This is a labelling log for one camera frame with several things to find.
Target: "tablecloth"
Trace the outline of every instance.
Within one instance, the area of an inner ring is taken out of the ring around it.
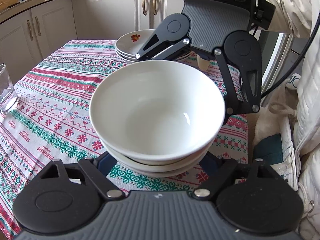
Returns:
[[[185,60],[194,67],[196,62],[194,53]],[[64,163],[75,163],[105,151],[90,123],[90,98],[105,77],[125,65],[115,53],[115,41],[75,40],[47,57],[15,85],[17,107],[6,115],[0,114],[0,228],[8,239],[20,230],[12,214],[13,201],[50,160],[60,158]],[[240,96],[239,73],[231,66],[229,69]],[[225,94],[216,62],[210,63],[205,74]],[[245,115],[231,116],[211,152],[246,163],[247,130]],[[199,165],[175,177],[151,178],[119,163],[107,177],[126,193],[140,189],[192,191],[208,178]]]

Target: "jacket sleeve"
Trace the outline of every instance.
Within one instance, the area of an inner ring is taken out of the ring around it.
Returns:
[[[310,36],[311,0],[267,0],[276,6],[268,31],[292,33],[298,38]]]

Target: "quilted white jacket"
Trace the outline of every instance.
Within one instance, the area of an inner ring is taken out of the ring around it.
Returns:
[[[276,6],[269,30],[307,38],[320,12],[320,0],[268,0]],[[293,131],[296,156],[306,155],[299,176],[298,193],[304,201],[300,233],[304,239],[320,239],[320,30],[304,60],[298,84],[297,122]]]

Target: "gray ribbed panel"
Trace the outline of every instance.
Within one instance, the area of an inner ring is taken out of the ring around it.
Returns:
[[[231,32],[248,28],[250,13],[245,9],[211,0],[184,1],[182,12],[191,21],[188,36],[192,47],[211,53]]]
[[[300,240],[291,232],[259,237],[236,233],[209,202],[186,192],[132,191],[122,201],[107,203],[100,215],[82,229],[62,236],[20,233],[16,240]]]

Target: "dark teal fabric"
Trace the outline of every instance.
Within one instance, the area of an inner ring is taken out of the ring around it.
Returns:
[[[267,164],[283,162],[281,135],[275,134],[264,138],[253,149],[253,159],[261,158]]]

